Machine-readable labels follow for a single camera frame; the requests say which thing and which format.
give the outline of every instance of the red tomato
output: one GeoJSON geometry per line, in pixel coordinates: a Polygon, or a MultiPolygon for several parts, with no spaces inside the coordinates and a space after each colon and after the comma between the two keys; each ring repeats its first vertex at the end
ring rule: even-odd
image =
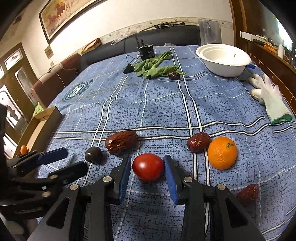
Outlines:
{"type": "Polygon", "coordinates": [[[163,171],[162,159],[152,153],[144,153],[133,161],[133,172],[143,181],[153,182],[163,171]]]}

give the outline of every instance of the brown leather chair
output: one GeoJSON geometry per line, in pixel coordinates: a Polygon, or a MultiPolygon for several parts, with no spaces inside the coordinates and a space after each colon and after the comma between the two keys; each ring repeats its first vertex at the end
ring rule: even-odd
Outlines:
{"type": "Polygon", "coordinates": [[[81,55],[78,53],[68,57],[42,75],[34,84],[31,92],[43,109],[46,109],[54,98],[77,77],[81,71],[80,60],[81,55]]]}

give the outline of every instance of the clear plastic container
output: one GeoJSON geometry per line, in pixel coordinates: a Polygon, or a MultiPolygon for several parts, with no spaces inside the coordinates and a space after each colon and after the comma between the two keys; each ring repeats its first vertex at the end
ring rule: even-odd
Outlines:
{"type": "Polygon", "coordinates": [[[201,45],[222,44],[220,22],[200,19],[198,23],[201,45]]]}

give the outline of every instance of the cardboard box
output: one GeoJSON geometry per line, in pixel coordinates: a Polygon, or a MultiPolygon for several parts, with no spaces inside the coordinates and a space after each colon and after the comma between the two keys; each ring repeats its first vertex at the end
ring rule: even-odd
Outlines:
{"type": "Polygon", "coordinates": [[[13,157],[16,157],[16,154],[20,153],[22,145],[27,146],[29,152],[34,150],[38,152],[44,151],[45,145],[61,117],[62,114],[56,106],[35,115],[17,144],[17,149],[13,157]]]}

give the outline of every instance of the blue gripper pad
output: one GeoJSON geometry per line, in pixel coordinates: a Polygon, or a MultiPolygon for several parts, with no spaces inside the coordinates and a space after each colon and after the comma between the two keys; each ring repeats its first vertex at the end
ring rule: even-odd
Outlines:
{"type": "Polygon", "coordinates": [[[175,204],[178,203],[178,194],[177,194],[177,184],[175,182],[175,178],[173,175],[173,170],[172,168],[175,168],[172,162],[172,158],[170,155],[166,155],[163,158],[165,162],[165,179],[168,184],[168,190],[170,192],[170,197],[173,200],[175,204]]]}
{"type": "Polygon", "coordinates": [[[122,202],[122,200],[124,199],[125,195],[126,195],[126,189],[128,186],[128,179],[131,173],[131,157],[129,156],[127,158],[127,163],[125,165],[123,174],[122,174],[122,178],[120,180],[119,186],[119,203],[122,202]]]}
{"type": "Polygon", "coordinates": [[[49,152],[45,152],[40,154],[38,159],[36,160],[37,165],[47,165],[53,163],[55,161],[62,160],[68,156],[68,151],[66,148],[62,147],[59,149],[55,149],[49,152]]]}

